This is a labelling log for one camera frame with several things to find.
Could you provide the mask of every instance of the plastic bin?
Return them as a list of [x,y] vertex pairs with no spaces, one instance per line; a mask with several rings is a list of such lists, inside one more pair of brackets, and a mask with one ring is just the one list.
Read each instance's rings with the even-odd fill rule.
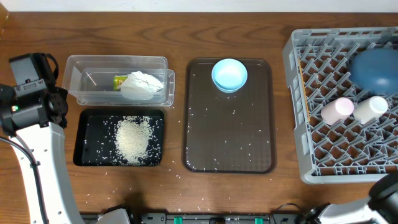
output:
[[[114,90],[114,77],[141,71],[164,83],[163,90],[149,100],[130,100]],[[68,58],[62,88],[80,105],[170,106],[174,101],[174,71],[167,69],[165,57],[125,55],[72,55]]]
[[329,126],[320,116],[338,97],[358,104],[373,96],[352,83],[348,71],[358,52],[372,48],[398,49],[398,27],[295,30],[283,49],[300,176],[307,184],[375,182],[398,169],[398,95],[383,95],[389,110],[364,125],[351,115]]

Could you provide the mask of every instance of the light blue bowl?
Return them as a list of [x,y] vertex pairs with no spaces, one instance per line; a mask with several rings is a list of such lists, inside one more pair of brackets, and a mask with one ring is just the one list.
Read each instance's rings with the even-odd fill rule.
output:
[[211,78],[219,90],[233,93],[246,83],[248,71],[240,61],[228,58],[215,64]]

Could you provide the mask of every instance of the dish rack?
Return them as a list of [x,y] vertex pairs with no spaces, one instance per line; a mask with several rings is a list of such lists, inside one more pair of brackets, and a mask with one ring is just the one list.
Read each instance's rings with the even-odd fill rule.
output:
[[364,125],[351,115],[330,126],[320,116],[321,109],[339,97],[357,105],[374,96],[349,80],[348,66],[359,52],[375,48],[398,50],[398,27],[295,30],[286,43],[286,83],[305,183],[375,182],[398,170],[398,94],[381,95],[389,110]]

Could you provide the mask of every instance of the black tray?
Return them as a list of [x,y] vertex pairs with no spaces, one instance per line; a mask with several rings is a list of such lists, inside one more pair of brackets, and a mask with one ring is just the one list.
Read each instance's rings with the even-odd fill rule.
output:
[[[155,126],[153,133],[155,138],[149,140],[147,148],[147,152],[151,156],[143,159],[141,166],[158,165],[162,159],[163,151],[163,112],[160,110],[129,109],[87,109],[82,111],[76,136],[75,152],[73,153],[73,163],[77,166],[133,166],[126,165],[126,160],[117,159],[116,146],[112,141],[115,134],[113,125],[122,120],[123,116],[150,116],[152,118],[149,124]],[[157,144],[160,144],[159,149],[153,150],[151,146]]]
[[183,164],[192,172],[266,174],[275,166],[271,68],[239,59],[248,80],[237,92],[223,93],[211,79],[220,60],[188,65]]

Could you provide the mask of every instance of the clear plastic container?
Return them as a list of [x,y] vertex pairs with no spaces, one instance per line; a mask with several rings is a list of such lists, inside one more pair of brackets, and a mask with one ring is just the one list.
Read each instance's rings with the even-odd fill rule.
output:
[[[115,76],[131,72],[153,75],[163,82],[159,92],[150,93],[148,100],[130,100],[114,90]],[[72,55],[68,58],[62,88],[76,97],[80,105],[93,106],[171,106],[174,101],[173,70],[167,69],[167,59],[155,56]]]

